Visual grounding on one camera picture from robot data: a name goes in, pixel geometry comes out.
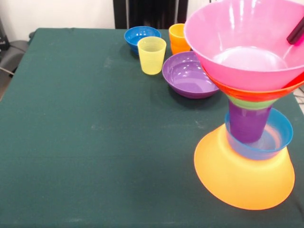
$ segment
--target dark green tablecloth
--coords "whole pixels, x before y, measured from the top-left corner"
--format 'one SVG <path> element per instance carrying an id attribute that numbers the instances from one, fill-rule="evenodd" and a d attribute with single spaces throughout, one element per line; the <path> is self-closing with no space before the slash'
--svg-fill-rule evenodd
<path id="1" fill-rule="evenodd" d="M 234 208 L 193 165 L 227 98 L 174 93 L 141 71 L 123 35 L 36 32 L 0 103 L 0 227 L 303 227 L 304 118 L 293 96 L 275 104 L 294 127 L 293 193 L 273 209 Z"/>

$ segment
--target plastic cup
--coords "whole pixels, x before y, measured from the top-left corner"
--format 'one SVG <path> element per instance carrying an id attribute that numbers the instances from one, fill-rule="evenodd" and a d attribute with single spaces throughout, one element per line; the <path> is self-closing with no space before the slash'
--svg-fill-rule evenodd
<path id="1" fill-rule="evenodd" d="M 191 49 L 184 36 L 184 26 L 185 24 L 175 24 L 169 28 L 171 51 L 174 55 Z"/>
<path id="2" fill-rule="evenodd" d="M 258 141 L 264 131 L 271 106 L 249 110 L 233 104 L 229 100 L 230 132 L 241 143 Z"/>
<path id="3" fill-rule="evenodd" d="M 166 41 L 160 37 L 145 37 L 138 41 L 142 71 L 148 75 L 161 72 L 166 52 Z"/>

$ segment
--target plastic bowl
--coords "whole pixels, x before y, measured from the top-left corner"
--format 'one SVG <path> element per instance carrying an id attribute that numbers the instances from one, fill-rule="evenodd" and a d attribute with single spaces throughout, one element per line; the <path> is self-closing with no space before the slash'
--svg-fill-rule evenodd
<path id="1" fill-rule="evenodd" d="M 225 116 L 227 139 L 235 152 L 253 160 L 266 160 L 276 156 L 294 135 L 289 120 L 272 108 L 261 138 L 253 143 L 241 143 L 230 132 L 229 113 Z"/>
<path id="2" fill-rule="evenodd" d="M 273 100 L 273 102 L 283 96 L 288 95 L 295 89 L 299 88 L 300 86 L 304 85 L 304 80 L 302 77 L 297 77 L 296 80 L 293 80 L 292 83 L 289 83 L 286 87 L 282 89 L 272 90 L 272 91 L 248 91 L 248 90 L 241 90 L 236 89 L 223 83 L 219 82 L 207 72 L 206 74 L 210 78 L 210 80 L 216 84 L 216 86 L 223 91 L 225 94 L 234 97 L 236 99 L 244 100 L 244 101 L 251 101 L 251 102 L 264 102 Z"/>
<path id="3" fill-rule="evenodd" d="M 283 88 L 304 72 L 304 36 L 286 38 L 304 5 L 289 0 L 222 0 L 194 12 L 185 38 L 220 83 L 248 91 Z"/>
<path id="4" fill-rule="evenodd" d="M 187 98 L 206 98 L 219 90 L 203 71 L 193 51 L 168 58 L 162 67 L 162 74 L 176 93 Z"/>
<path id="5" fill-rule="evenodd" d="M 162 37 L 159 30 L 149 26 L 137 26 L 130 28 L 124 34 L 125 41 L 131 47 L 131 50 L 138 55 L 137 43 L 141 38 L 144 37 Z"/>

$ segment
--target black object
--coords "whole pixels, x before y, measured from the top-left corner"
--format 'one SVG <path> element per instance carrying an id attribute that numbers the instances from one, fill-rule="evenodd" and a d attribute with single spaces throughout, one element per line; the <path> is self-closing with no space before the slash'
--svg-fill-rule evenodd
<path id="1" fill-rule="evenodd" d="M 8 41 L 8 37 L 5 34 L 1 19 L 0 19 L 0 50 L 7 50 L 10 47 L 10 43 Z"/>
<path id="2" fill-rule="evenodd" d="M 304 34 L 304 17 L 300 20 L 294 30 L 287 37 L 287 41 L 290 44 L 295 44 L 299 41 L 301 36 Z"/>
<path id="3" fill-rule="evenodd" d="M 28 49 L 28 42 L 24 40 L 17 40 L 9 43 L 8 37 L 4 31 L 0 19 L 0 100 L 4 95 L 11 78 L 24 55 Z"/>
<path id="4" fill-rule="evenodd" d="M 113 5 L 116 29 L 168 29 L 175 23 L 186 22 L 188 0 L 113 0 Z"/>
<path id="5" fill-rule="evenodd" d="M 175 22 L 176 0 L 129 0 L 129 26 L 168 29 Z"/>
<path id="6" fill-rule="evenodd" d="M 116 29 L 127 28 L 127 11 L 125 0 L 113 0 L 114 19 Z"/>

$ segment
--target bowl rim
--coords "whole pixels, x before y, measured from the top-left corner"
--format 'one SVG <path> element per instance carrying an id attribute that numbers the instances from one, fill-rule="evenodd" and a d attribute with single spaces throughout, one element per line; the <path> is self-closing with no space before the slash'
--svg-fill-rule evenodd
<path id="1" fill-rule="evenodd" d="M 128 30 L 126 30 L 125 33 L 124 33 L 124 35 L 123 35 L 124 40 L 125 40 L 128 44 L 130 44 L 130 45 L 137 46 L 137 44 L 133 44 L 133 43 L 131 43 L 130 41 L 128 41 L 128 39 L 126 38 L 126 35 L 127 35 L 127 33 L 128 33 L 129 31 L 132 31 L 133 29 L 136 29 L 136 28 L 149 28 L 149 29 L 152 29 L 154 32 L 157 33 L 157 35 L 156 35 L 156 36 L 149 36 L 149 37 L 160 37 L 160 38 L 162 38 L 162 33 L 161 33 L 158 29 L 156 29 L 156 28 L 153 28 L 153 27 L 150 27 L 150 26 L 135 26 L 135 27 L 132 27 L 132 28 L 129 28 Z"/>
<path id="2" fill-rule="evenodd" d="M 303 7 L 302 4 L 298 3 L 298 2 L 294 2 L 294 1 L 290 1 L 290 0 L 280 0 L 280 1 L 285 1 L 285 2 L 289 2 L 289 4 L 296 4 L 296 5 L 299 5 L 301 7 Z M 215 4 L 222 4 L 224 1 L 223 0 L 218 0 L 216 2 L 213 2 L 213 3 L 209 3 L 203 7 L 200 7 L 199 9 L 197 9 L 196 11 L 194 11 L 189 17 L 188 19 L 186 20 L 185 22 L 185 27 L 184 27 L 184 35 L 185 35 L 185 39 L 187 41 L 187 43 L 189 44 L 189 46 L 191 47 L 191 49 L 196 52 L 198 55 L 202 56 L 203 58 L 207 59 L 208 61 L 218 65 L 218 66 L 224 66 L 224 67 L 227 67 L 227 68 L 230 68 L 230 69 L 234 69 L 234 70 L 242 70 L 242 71 L 245 71 L 245 72 L 264 72 L 264 73 L 273 73 L 273 72 L 285 72 L 285 71 L 290 71 L 290 70 L 296 70 L 296 69 L 300 69 L 300 68 L 304 68 L 304 64 L 301 64 L 299 66 L 296 66 L 296 67 L 288 67 L 288 68 L 284 68 L 284 69 L 279 69 L 279 70 L 269 70 L 269 71 L 264 71 L 264 70 L 255 70 L 255 71 L 252 71 L 252 70 L 247 70 L 247 69 L 240 69 L 240 68 L 236 68 L 236 67 L 231 67 L 231 66 L 227 66 L 227 65 L 223 65 L 223 64 L 219 64 L 217 62 L 215 62 L 213 59 L 207 57 L 206 55 L 203 55 L 201 54 L 196 48 L 194 48 L 191 43 L 189 42 L 189 39 L 188 39 L 188 36 L 187 36 L 187 27 L 189 25 L 189 21 L 191 21 L 191 19 L 202 9 L 206 9 L 208 7 L 210 7 L 210 5 L 212 5 L 211 7 L 213 7 Z"/>
<path id="3" fill-rule="evenodd" d="M 207 94 L 207 93 L 213 93 L 213 92 L 218 91 L 219 88 L 214 84 L 214 82 L 211 81 L 211 79 L 210 79 L 210 82 L 216 86 L 216 89 L 211 90 L 211 91 L 208 91 L 208 92 L 193 92 L 193 91 L 189 91 L 189 90 L 183 90 L 183 89 L 177 88 L 173 83 L 171 83 L 171 82 L 167 79 L 167 77 L 166 77 L 165 74 L 164 74 L 164 68 L 167 67 L 168 61 L 169 61 L 170 59 L 172 59 L 172 58 L 175 58 L 175 57 L 177 57 L 177 56 L 179 56 L 179 55 L 184 55 L 184 54 L 193 54 L 193 55 L 196 57 L 196 54 L 194 53 L 194 51 L 184 51 L 184 52 L 180 52 L 180 53 L 178 53 L 178 54 L 172 55 L 172 56 L 170 56 L 169 58 L 167 58 L 166 61 L 164 62 L 164 64 L 162 65 L 162 69 L 161 69 L 162 76 L 163 76 L 163 78 L 165 79 L 165 81 L 166 81 L 170 86 L 172 86 L 173 88 L 178 89 L 178 90 L 183 91 L 183 92 L 186 92 L 186 93 L 190 93 L 190 94 Z M 192 61 L 192 63 L 193 63 L 193 62 L 199 63 L 199 65 L 201 66 L 200 61 L 199 61 L 198 59 L 197 59 L 197 61 Z M 204 71 L 203 68 L 202 68 L 202 73 L 205 74 L 205 75 L 208 77 L 208 75 L 206 74 L 206 72 Z"/>
<path id="4" fill-rule="evenodd" d="M 278 149 L 271 149 L 271 150 L 257 149 L 257 148 L 248 146 L 247 144 L 242 143 L 242 142 L 240 142 L 238 139 L 236 139 L 236 138 L 231 134 L 231 132 L 228 131 L 228 129 L 227 129 L 227 123 L 228 123 L 229 120 L 230 120 L 230 119 L 229 119 L 229 117 L 230 117 L 229 111 L 228 111 L 228 112 L 226 113 L 226 115 L 225 115 L 225 128 L 226 128 L 226 132 L 228 132 L 228 134 L 233 138 L 234 141 L 236 141 L 237 143 L 239 143 L 239 144 L 241 144 L 242 146 L 244 146 L 246 149 L 249 149 L 249 150 L 251 150 L 251 151 L 253 151 L 253 152 L 268 154 L 268 153 L 273 153 L 273 152 L 280 151 L 280 150 L 282 150 L 284 147 L 286 147 L 286 146 L 292 141 L 292 139 L 293 139 L 293 137 L 294 137 L 294 129 L 293 129 L 293 126 L 292 126 L 292 124 L 290 123 L 289 119 L 288 119 L 283 113 L 281 113 L 280 111 L 278 111 L 278 110 L 275 109 L 275 108 L 271 108 L 270 114 L 269 114 L 269 118 L 270 118 L 271 113 L 273 113 L 273 112 L 276 113 L 276 114 L 279 114 L 280 116 L 282 116 L 282 118 L 285 120 L 285 123 L 286 123 L 286 124 L 288 125 L 288 127 L 290 128 L 290 132 L 291 132 L 290 137 L 289 137 L 289 139 L 287 140 L 287 142 L 284 143 L 284 145 L 280 146 Z"/>

